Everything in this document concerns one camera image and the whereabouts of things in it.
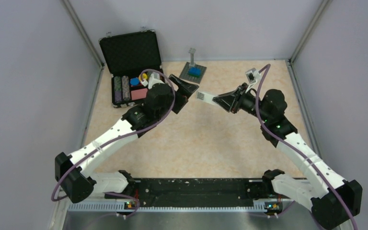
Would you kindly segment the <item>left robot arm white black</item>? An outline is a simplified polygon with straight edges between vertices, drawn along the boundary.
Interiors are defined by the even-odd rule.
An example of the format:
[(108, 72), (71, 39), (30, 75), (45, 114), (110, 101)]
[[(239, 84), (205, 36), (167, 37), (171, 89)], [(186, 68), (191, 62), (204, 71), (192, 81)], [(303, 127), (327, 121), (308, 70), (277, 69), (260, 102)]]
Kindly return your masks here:
[(147, 90), (143, 103), (131, 107), (106, 132), (83, 148), (55, 157), (57, 184), (52, 201), (63, 199), (56, 196), (58, 190), (74, 204), (88, 198), (97, 183), (91, 174), (98, 166), (123, 146), (155, 128), (170, 112), (179, 113), (199, 88), (173, 74), (166, 77), (154, 72), (146, 78), (140, 75), (138, 80)]

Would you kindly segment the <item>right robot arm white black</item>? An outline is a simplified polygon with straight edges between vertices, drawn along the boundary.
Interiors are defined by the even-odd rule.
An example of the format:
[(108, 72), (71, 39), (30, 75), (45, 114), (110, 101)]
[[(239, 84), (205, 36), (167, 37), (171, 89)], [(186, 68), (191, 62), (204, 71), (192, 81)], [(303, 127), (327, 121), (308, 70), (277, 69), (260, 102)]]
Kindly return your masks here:
[(280, 90), (268, 90), (262, 99), (242, 84), (236, 90), (211, 101), (230, 113), (243, 110), (259, 119), (266, 140), (284, 153), (309, 181), (302, 183), (280, 170), (269, 171), (262, 192), (267, 197), (285, 195), (310, 211), (326, 230), (340, 227), (357, 230), (354, 219), (360, 213), (363, 188), (332, 170), (304, 141), (297, 128), (285, 116), (287, 103)]

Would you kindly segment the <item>white remote control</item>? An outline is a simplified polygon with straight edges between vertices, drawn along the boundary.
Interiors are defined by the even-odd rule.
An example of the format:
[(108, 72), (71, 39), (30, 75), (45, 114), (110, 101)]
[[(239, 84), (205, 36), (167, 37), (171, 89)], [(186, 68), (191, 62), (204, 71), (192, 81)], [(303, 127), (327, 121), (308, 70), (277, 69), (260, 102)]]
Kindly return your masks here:
[(208, 93), (208, 92), (203, 92), (203, 91), (197, 91), (196, 93), (196, 98), (202, 102), (205, 102), (207, 104), (211, 104), (211, 105), (218, 105), (216, 102), (214, 102), (214, 98), (216, 97), (216, 95)]

